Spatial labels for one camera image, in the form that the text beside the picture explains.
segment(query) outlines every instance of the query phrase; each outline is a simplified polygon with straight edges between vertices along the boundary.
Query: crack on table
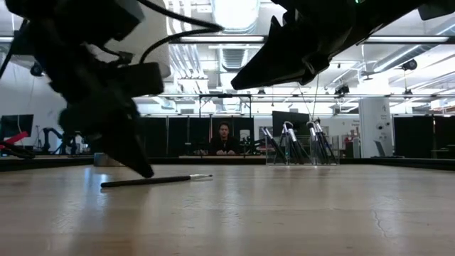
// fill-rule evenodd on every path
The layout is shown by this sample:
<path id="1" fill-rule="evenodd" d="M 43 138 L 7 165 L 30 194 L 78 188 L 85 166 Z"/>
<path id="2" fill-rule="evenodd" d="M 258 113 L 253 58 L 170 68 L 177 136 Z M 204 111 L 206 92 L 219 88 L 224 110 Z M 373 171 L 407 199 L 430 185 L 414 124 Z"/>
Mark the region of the crack on table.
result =
<path id="1" fill-rule="evenodd" d="M 384 228 L 382 228 L 382 226 L 381 226 L 381 219 L 379 219 L 379 217 L 378 217 L 378 212 L 377 212 L 375 209 L 372 209 L 372 211 L 373 211 L 373 213 L 375 214 L 376 226 L 381 230 L 382 236 L 383 236 L 384 238 L 390 239 L 390 238 L 387 236 L 387 233 L 385 232 Z"/>

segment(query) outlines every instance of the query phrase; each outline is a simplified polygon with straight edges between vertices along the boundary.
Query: red object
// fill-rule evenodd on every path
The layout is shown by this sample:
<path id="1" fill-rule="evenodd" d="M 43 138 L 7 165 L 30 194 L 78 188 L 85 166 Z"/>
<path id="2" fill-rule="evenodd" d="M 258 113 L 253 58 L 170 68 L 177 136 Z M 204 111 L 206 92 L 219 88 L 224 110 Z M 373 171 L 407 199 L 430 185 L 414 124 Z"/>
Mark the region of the red object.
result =
<path id="1" fill-rule="evenodd" d="M 16 136 L 12 136 L 11 138 L 5 140 L 6 143 L 10 143 L 10 144 L 14 144 L 18 141 L 20 141 L 21 139 L 25 138 L 28 136 L 28 132 L 21 132 L 20 134 L 17 134 Z M 0 145 L 0 150 L 1 149 L 4 149 L 5 146 L 4 145 Z"/>

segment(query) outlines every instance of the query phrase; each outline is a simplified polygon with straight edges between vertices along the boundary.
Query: white pillar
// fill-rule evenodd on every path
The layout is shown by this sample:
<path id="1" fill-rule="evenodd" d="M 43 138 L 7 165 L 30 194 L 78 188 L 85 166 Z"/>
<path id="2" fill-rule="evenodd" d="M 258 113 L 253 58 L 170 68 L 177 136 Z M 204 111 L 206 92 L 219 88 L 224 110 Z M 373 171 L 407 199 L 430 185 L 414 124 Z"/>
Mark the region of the white pillar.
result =
<path id="1" fill-rule="evenodd" d="M 360 148 L 363 158 L 392 156 L 392 120 L 389 99 L 365 98 L 359 102 Z"/>

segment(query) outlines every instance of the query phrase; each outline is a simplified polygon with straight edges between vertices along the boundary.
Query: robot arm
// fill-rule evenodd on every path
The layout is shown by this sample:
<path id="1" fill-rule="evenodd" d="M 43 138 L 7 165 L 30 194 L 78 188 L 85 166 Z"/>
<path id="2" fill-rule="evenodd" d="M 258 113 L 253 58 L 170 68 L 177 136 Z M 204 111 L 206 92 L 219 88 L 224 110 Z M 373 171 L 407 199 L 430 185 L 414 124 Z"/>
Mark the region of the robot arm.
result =
<path id="1" fill-rule="evenodd" d="M 9 11 L 28 23 L 20 31 L 33 56 L 67 101 L 59 125 L 81 131 L 90 142 L 143 177 L 154 175 L 139 142 L 139 113 L 132 97 L 162 92 L 157 63 L 112 67 L 100 62 L 88 45 L 122 40 L 144 19 L 135 0 L 6 0 Z M 137 73 L 157 74 L 138 87 Z"/>
<path id="2" fill-rule="evenodd" d="M 283 26 L 272 18 L 264 46 L 232 80 L 236 90 L 299 82 L 305 85 L 332 58 L 419 8 L 423 19 L 455 11 L 453 0 L 272 0 L 283 6 Z"/>

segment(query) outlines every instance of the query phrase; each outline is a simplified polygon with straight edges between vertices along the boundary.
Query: desk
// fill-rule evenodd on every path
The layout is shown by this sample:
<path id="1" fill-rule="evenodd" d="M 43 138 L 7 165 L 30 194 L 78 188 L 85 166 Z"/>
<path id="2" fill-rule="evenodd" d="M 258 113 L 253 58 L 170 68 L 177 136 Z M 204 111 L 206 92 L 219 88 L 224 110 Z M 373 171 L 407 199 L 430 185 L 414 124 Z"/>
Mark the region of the desk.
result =
<path id="1" fill-rule="evenodd" d="M 138 175 L 91 165 L 0 173 L 0 252 L 346 256 L 455 250 L 452 172 L 371 165 L 155 168 L 161 177 L 214 177 L 104 191 L 103 181 Z M 399 186 L 390 182 L 397 177 Z"/>
<path id="2" fill-rule="evenodd" d="M 265 159 L 265 156 L 179 156 L 180 159 Z"/>

